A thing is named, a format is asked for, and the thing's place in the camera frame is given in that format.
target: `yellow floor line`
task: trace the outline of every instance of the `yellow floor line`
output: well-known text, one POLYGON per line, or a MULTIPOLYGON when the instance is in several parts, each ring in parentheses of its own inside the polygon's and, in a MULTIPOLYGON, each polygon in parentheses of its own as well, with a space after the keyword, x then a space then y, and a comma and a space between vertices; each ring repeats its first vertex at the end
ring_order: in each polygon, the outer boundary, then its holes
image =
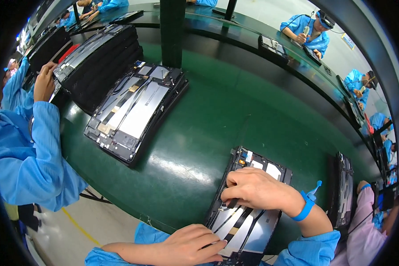
POLYGON ((73 217, 71 217, 71 215, 69 215, 69 213, 67 212, 67 210, 65 210, 64 207, 62 207, 63 212, 68 216, 69 220, 74 224, 75 227, 77 227, 77 229, 79 229, 90 241, 92 241, 93 243, 95 243, 98 246, 101 246, 101 244, 99 244, 99 242, 97 242, 96 239, 94 239, 91 235, 89 235, 88 232, 86 232, 83 227, 79 226, 77 224, 77 222, 74 220, 73 217))

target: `cap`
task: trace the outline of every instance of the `cap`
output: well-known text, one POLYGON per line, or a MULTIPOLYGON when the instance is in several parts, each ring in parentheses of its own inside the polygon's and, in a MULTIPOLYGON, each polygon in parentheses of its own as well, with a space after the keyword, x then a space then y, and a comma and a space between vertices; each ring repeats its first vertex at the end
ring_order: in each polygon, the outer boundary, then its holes
POLYGON ((318 15, 319 21, 324 26, 326 29, 332 29, 334 28, 335 21, 330 18, 327 14, 324 13, 324 11, 319 10, 316 12, 316 15, 318 15))
POLYGON ((372 70, 368 71, 368 75, 371 77, 371 80, 369 81, 369 83, 371 84, 371 87, 374 90, 377 90, 378 79, 375 76, 374 71, 372 71, 372 70))
POLYGON ((11 64, 13 63, 13 62, 15 62, 16 61, 16 59, 14 59, 14 58, 12 58, 11 60, 9 60, 9 64, 8 64, 8 67, 7 68, 10 68, 11 67, 11 64))

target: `gray floor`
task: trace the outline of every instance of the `gray floor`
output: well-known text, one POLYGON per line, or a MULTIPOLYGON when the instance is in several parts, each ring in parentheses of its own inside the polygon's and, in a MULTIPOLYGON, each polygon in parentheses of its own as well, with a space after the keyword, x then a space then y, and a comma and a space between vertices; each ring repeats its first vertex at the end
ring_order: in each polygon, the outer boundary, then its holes
MULTIPOLYGON (((219 0, 218 7, 225 8, 229 0, 219 0)), ((130 0, 130 4, 158 2, 158 0, 130 0)), ((294 14, 310 14, 318 10, 306 0, 238 0, 236 12, 258 19, 274 28, 294 14)), ((346 76, 353 68, 363 73, 370 67, 355 48, 351 50, 340 34, 329 32, 331 42, 324 62, 340 76, 346 76)), ((371 91, 366 113, 377 110, 388 114, 387 106, 380 100, 381 89, 371 91)), ((81 198, 75 204, 58 212, 44 210, 38 214, 43 220, 42 228, 30 231, 36 249, 48 266, 77 266, 84 264, 87 253, 95 246, 111 242, 132 242, 139 220, 114 205, 81 198)), ((273 263, 277 256, 268 262, 273 263)))

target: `black hair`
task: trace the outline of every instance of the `black hair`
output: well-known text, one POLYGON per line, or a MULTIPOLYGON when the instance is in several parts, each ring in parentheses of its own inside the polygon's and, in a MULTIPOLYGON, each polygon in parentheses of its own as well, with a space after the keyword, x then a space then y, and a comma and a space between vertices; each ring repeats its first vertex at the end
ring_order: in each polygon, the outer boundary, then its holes
POLYGON ((67 9, 67 10, 65 10, 65 12, 64 13, 62 13, 62 15, 61 15, 61 18, 64 18, 64 16, 66 15, 66 14, 68 14, 69 13, 69 10, 67 9))

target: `flex cable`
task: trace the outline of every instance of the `flex cable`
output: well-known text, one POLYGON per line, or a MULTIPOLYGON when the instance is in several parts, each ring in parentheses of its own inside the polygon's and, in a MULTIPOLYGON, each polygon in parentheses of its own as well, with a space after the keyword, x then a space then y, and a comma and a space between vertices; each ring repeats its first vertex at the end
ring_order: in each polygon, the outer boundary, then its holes
POLYGON ((137 104, 137 102, 140 99, 140 96, 142 96, 142 94, 144 93, 144 88, 148 87, 149 83, 152 81, 152 77, 149 77, 143 84, 142 86, 137 90, 137 95, 134 97, 134 99, 132 100, 132 102, 130 103, 130 106, 127 109, 127 112, 124 114, 124 117, 122 118, 122 120, 120 121, 120 123, 117 126, 117 129, 119 129, 119 127, 122 125, 122 122, 124 121, 124 119, 127 117, 128 113, 130 113, 130 111, 133 109, 133 107, 137 104))
POLYGON ((253 222, 251 223, 250 229, 249 229, 248 232, 247 232, 247 235, 246 235, 246 237, 245 237, 245 239, 244 239, 244 242, 243 242, 243 244, 241 245, 241 247, 239 248, 238 256, 243 252, 244 246, 245 246, 245 244, 247 243, 247 240, 248 240, 248 238, 250 237, 251 232, 253 231, 254 226, 256 225, 257 221, 260 219, 260 217, 261 217, 264 213, 265 213, 265 210, 262 210, 262 211, 259 213, 259 215, 258 215, 256 218, 253 219, 253 222))
POLYGON ((235 212, 237 212, 240 208, 241 208, 241 206, 238 206, 238 208, 228 217, 228 219, 226 219, 226 220, 216 229, 216 231, 213 232, 213 234, 215 234, 217 231, 219 231, 219 230, 232 218, 232 216, 235 214, 235 212))
POLYGON ((106 125, 109 122, 109 120, 111 120, 112 116, 114 116, 114 114, 117 113, 117 111, 123 106, 123 104, 125 104, 128 101, 128 99, 130 99, 130 97, 133 95, 133 93, 134 92, 131 92, 131 93, 127 92, 127 94, 114 106, 114 108, 111 110, 111 112, 109 112, 109 114, 106 116, 106 118, 102 121, 102 124, 106 125))
POLYGON ((238 218, 237 222, 234 224, 232 229, 229 231, 229 233, 225 236, 225 240, 227 242, 231 241, 234 235, 238 232, 239 228, 243 225, 245 219, 250 215, 250 213, 253 211, 251 208, 245 208, 243 214, 241 214, 241 217, 238 218))

